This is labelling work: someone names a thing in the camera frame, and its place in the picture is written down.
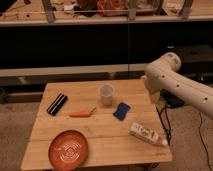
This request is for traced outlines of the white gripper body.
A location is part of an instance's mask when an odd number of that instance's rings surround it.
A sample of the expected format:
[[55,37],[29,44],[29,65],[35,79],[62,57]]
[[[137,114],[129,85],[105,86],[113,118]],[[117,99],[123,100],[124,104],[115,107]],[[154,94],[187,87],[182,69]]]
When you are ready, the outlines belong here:
[[161,88],[158,85],[156,85],[155,81],[153,81],[148,76],[143,75],[142,79],[144,81],[145,87],[147,88],[147,90],[149,91],[150,94],[157,93],[161,90]]

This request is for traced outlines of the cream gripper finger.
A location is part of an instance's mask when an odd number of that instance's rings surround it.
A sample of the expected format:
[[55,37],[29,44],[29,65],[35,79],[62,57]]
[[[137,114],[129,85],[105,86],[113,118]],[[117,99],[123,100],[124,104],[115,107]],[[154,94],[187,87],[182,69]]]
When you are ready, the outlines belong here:
[[150,94],[150,101],[152,104],[156,104],[160,100],[160,93],[156,92],[153,94]]

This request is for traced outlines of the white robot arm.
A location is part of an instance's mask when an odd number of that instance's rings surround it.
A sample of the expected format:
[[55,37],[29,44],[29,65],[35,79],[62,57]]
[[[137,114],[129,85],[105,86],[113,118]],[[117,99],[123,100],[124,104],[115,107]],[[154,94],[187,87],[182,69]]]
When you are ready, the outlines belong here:
[[179,97],[213,119],[213,88],[177,73],[180,57],[168,52],[145,67],[144,84],[153,94],[162,89]]

